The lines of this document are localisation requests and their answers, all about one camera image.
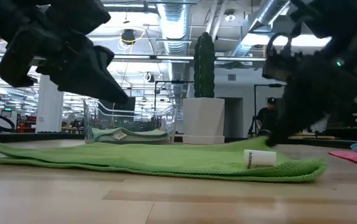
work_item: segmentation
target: cactus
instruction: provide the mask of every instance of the cactus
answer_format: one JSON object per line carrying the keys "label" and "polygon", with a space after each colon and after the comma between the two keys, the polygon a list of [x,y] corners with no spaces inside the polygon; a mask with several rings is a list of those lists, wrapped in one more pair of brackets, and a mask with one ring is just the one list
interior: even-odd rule
{"label": "cactus", "polygon": [[214,43],[211,36],[204,32],[198,38],[194,56],[195,97],[214,98]]}

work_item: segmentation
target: cap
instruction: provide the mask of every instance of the cap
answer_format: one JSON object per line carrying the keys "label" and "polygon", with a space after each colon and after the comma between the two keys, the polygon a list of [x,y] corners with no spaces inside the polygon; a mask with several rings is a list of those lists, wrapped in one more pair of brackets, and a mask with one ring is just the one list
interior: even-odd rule
{"label": "cap", "polygon": [[274,105],[276,101],[277,101],[277,99],[274,97],[270,97],[267,99],[267,103],[269,103],[271,105]]}

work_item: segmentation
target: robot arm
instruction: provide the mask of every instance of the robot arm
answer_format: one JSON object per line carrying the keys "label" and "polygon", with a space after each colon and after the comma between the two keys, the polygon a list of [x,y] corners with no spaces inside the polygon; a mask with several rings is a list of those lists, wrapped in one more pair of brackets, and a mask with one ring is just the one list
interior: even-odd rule
{"label": "robot arm", "polygon": [[[274,36],[288,37],[281,52],[272,47],[274,37],[270,40],[263,69],[263,77],[287,82],[283,114],[267,140],[269,146],[357,97],[357,1],[315,0],[309,6],[292,2],[298,7],[292,15],[297,24],[290,34]],[[314,55],[291,54],[291,39],[300,34],[302,22],[317,37],[331,37]]]}
{"label": "robot arm", "polygon": [[100,0],[0,0],[0,38],[8,42],[0,77],[13,87],[33,85],[27,73],[40,56],[45,60],[36,71],[49,75],[59,91],[126,103],[107,70],[113,52],[85,36],[109,20]]}

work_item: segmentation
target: white column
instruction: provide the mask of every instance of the white column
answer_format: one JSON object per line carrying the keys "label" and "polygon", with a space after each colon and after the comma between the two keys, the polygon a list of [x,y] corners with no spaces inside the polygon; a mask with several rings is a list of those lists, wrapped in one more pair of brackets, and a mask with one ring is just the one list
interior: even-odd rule
{"label": "white column", "polygon": [[37,108],[36,133],[41,131],[60,132],[62,130],[62,110],[64,93],[50,81],[48,75],[40,79],[39,103]]}

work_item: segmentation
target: person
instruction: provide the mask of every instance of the person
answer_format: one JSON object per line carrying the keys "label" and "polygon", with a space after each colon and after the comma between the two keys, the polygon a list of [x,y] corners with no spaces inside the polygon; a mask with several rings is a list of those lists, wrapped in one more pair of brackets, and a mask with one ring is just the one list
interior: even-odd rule
{"label": "person", "polygon": [[278,111],[275,109],[277,99],[270,97],[267,99],[267,107],[262,108],[256,116],[260,130],[271,131],[278,120]]}

